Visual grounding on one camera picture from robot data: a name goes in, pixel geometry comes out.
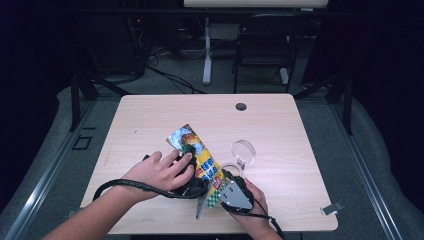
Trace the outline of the person's left hand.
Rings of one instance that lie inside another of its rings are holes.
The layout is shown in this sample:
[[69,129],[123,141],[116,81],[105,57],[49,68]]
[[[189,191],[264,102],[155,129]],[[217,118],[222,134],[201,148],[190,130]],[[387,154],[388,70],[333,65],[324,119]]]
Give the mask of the person's left hand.
[[193,177],[194,167],[189,164],[192,159],[191,153],[185,154],[175,162],[178,156],[177,150],[171,151],[165,157],[156,151],[146,160],[134,165],[123,179],[141,182],[163,191],[179,188]]

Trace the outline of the white background desk top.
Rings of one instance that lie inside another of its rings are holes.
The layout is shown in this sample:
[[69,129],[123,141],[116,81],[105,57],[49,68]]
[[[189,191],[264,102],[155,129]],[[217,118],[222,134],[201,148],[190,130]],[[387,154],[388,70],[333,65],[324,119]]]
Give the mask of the white background desk top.
[[195,8],[326,8],[330,0],[184,0]]

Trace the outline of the tall white desk leg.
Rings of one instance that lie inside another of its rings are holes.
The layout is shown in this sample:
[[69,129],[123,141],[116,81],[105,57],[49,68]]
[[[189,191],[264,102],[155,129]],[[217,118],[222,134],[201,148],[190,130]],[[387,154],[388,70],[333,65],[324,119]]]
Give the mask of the tall white desk leg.
[[205,37],[205,61],[204,61],[202,83],[204,85],[209,85],[211,83],[212,56],[211,56],[211,40],[210,40],[210,22],[208,18],[205,19],[204,37]]

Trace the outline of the yellow spout pouch green cap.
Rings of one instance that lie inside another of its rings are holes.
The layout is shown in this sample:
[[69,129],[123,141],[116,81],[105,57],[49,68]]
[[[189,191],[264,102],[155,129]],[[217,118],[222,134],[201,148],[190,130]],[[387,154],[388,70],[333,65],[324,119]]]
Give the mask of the yellow spout pouch green cap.
[[220,191],[226,186],[219,163],[215,161],[201,138],[189,124],[175,130],[166,141],[181,153],[193,154],[195,157],[194,177],[212,184],[206,194],[206,205],[213,208],[219,201]]

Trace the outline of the person's right hand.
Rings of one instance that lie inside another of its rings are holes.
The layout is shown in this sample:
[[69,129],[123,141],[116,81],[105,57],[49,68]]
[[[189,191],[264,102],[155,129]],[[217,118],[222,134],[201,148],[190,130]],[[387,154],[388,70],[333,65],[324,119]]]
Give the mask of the person's right hand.
[[248,234],[259,233],[269,227],[269,223],[266,219],[260,218],[260,215],[268,214],[268,206],[266,203],[265,194],[247,178],[244,179],[247,189],[253,194],[255,200],[252,214],[257,214],[257,217],[252,216],[241,216],[231,214],[231,216],[242,226],[242,228]]

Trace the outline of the dark cabinet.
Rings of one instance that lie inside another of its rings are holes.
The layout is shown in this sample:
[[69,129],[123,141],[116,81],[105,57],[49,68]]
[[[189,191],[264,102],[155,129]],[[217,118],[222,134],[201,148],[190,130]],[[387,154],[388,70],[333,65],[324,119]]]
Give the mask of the dark cabinet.
[[92,17],[91,24],[90,42],[101,70],[112,75],[130,75],[140,71],[140,61],[124,18]]

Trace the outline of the aluminium floor rail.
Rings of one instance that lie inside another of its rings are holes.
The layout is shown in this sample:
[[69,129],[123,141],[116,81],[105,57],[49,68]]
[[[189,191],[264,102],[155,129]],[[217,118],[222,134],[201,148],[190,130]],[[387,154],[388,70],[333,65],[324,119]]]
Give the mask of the aluminium floor rail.
[[65,164],[95,101],[83,104],[79,122],[72,125],[71,106],[61,102],[39,152],[5,212],[0,216],[0,240],[22,240]]
[[330,105],[330,111],[336,119],[337,126],[342,132],[343,138],[353,155],[353,162],[356,171],[361,179],[362,185],[367,193],[368,199],[374,209],[374,212],[380,222],[380,225],[386,235],[387,240],[404,240],[399,228],[397,227],[389,208],[378,189],[375,180],[365,162],[365,158],[353,135],[345,129],[342,120],[342,110],[337,105]]

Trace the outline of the black metal stand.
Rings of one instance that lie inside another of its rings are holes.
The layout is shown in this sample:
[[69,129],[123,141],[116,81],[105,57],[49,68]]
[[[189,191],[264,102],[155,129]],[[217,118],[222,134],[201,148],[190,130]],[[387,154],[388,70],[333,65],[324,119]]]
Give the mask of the black metal stand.
[[103,77],[94,74],[90,71],[82,71],[75,73],[71,79],[71,105],[72,105],[72,125],[70,130],[73,131],[80,123],[81,108],[80,108],[80,94],[88,101],[96,101],[99,97],[98,91],[95,89],[94,84],[108,88],[112,92],[120,96],[130,95],[130,92],[116,86],[115,84],[107,81]]
[[349,135],[352,135],[351,116],[353,103],[353,81],[345,73],[336,73],[311,87],[294,95],[295,99],[302,99],[318,91],[322,87],[330,85],[330,89],[325,97],[328,104],[343,102],[342,124]]

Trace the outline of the black folding chair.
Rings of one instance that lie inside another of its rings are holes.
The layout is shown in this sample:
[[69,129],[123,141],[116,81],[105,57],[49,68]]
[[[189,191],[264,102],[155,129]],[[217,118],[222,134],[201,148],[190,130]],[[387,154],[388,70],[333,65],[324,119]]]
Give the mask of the black folding chair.
[[262,13],[247,17],[239,26],[235,57],[233,92],[237,92],[240,67],[275,68],[287,71],[285,92],[291,86],[298,48],[309,28],[309,21],[299,15]]

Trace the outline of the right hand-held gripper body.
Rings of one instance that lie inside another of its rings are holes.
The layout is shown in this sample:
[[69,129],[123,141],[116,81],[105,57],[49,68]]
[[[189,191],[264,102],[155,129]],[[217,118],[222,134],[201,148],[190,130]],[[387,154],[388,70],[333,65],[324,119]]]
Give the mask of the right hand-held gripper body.
[[240,176],[234,179],[224,177],[226,186],[220,191],[221,206],[228,212],[250,213],[253,209],[253,194],[247,189],[245,181]]

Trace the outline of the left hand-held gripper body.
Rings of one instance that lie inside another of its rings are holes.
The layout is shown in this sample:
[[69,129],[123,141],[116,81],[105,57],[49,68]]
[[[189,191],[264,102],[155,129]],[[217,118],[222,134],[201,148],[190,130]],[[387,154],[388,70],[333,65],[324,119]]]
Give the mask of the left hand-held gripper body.
[[186,184],[172,190],[172,193],[181,199],[196,199],[197,208],[195,218],[197,220],[200,220],[203,213],[203,209],[206,206],[206,198],[211,188],[211,184],[211,180],[199,178],[196,177],[195,174],[193,174]]

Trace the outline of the clear glass jar with lid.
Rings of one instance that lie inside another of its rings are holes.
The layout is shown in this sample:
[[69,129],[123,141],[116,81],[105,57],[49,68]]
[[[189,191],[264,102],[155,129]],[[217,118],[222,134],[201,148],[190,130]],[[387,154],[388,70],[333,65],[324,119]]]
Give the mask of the clear glass jar with lid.
[[255,147],[247,140],[241,139],[231,145],[232,159],[221,165],[221,168],[233,176],[244,176],[247,166],[254,163],[256,158]]

